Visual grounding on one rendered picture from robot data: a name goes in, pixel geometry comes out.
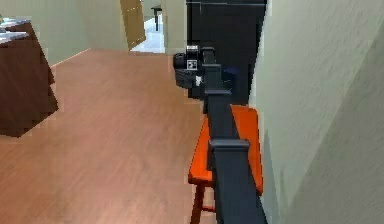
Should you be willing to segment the dark brown counter cabinet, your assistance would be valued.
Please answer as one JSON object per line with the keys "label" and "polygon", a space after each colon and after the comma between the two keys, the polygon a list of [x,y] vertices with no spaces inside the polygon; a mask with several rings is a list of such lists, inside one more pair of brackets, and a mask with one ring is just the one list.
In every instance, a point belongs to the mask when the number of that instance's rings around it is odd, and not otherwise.
{"label": "dark brown counter cabinet", "polygon": [[21,137],[59,109],[54,76],[29,19],[9,19],[1,28],[0,135]]}

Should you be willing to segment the tan wooden room door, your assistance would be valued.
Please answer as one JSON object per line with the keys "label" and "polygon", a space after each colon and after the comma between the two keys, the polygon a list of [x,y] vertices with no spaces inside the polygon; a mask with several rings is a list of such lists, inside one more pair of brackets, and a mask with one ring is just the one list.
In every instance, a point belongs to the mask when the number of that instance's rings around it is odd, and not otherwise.
{"label": "tan wooden room door", "polygon": [[146,40],[142,4],[140,0],[120,0],[128,49]]}

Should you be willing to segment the orange stool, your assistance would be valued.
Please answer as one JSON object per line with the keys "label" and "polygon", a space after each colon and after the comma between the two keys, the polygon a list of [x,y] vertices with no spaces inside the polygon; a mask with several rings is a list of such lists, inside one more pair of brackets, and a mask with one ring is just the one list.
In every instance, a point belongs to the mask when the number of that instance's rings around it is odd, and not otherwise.
{"label": "orange stool", "polygon": [[[258,114],[247,106],[231,106],[235,124],[241,139],[250,141],[248,161],[255,181],[257,194],[263,194],[263,175],[258,130]],[[209,126],[208,117],[204,116],[195,151],[188,173],[188,183],[196,186],[190,224],[200,224],[201,212],[215,213],[214,207],[204,206],[205,189],[213,187],[212,172],[207,170]]]}

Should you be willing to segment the black table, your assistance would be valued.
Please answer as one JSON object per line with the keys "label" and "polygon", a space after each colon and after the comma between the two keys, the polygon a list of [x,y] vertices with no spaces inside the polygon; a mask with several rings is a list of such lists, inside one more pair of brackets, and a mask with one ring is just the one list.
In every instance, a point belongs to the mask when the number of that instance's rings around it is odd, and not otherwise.
{"label": "black table", "polygon": [[161,4],[159,4],[157,6],[151,7],[151,9],[153,10],[153,13],[154,13],[155,30],[159,31],[159,16],[158,16],[158,13],[162,11]]}

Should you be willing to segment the black tall cabinet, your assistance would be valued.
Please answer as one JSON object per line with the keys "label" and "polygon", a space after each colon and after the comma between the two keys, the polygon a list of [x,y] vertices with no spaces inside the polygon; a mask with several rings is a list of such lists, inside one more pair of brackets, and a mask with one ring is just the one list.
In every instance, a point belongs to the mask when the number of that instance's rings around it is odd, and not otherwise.
{"label": "black tall cabinet", "polygon": [[248,103],[268,0],[186,0],[187,44],[213,47],[231,74],[232,102]]}

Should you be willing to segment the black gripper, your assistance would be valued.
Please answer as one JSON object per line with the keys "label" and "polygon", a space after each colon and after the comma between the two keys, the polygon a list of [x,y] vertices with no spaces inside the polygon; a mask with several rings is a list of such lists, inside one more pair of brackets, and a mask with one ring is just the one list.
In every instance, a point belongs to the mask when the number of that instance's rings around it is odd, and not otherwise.
{"label": "black gripper", "polygon": [[194,54],[176,53],[173,56],[175,82],[178,87],[191,89],[198,87],[202,78],[198,71],[198,58]]}

